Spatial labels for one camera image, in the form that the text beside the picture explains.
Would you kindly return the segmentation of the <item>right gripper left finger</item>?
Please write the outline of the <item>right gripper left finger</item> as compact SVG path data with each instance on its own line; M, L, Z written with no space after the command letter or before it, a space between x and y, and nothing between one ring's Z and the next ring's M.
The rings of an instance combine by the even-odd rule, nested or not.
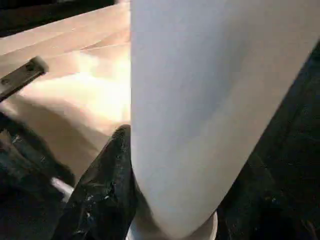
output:
M131 127L121 125L80 178L61 217L63 240L124 240L137 209Z

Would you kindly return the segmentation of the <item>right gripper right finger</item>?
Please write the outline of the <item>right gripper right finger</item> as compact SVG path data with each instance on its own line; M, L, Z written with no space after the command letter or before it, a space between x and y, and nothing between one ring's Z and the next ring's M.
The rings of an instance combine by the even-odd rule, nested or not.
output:
M318 240L318 230L288 203L267 166L253 155L217 208L218 240Z

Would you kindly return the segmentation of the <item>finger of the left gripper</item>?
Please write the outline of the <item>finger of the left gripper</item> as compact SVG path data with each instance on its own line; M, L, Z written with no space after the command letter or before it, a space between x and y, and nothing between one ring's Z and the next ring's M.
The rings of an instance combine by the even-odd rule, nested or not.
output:
M47 145L22 123L0 115L0 197L27 193L38 200L67 202L75 176Z

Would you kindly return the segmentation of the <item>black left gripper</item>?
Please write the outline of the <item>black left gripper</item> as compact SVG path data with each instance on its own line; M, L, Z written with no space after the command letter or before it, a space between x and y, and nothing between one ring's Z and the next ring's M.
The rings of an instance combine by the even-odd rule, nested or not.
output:
M36 78L45 75L48 70L49 66L44 60L36 56L24 65L3 76L0 79L0 101L2 102L8 99Z

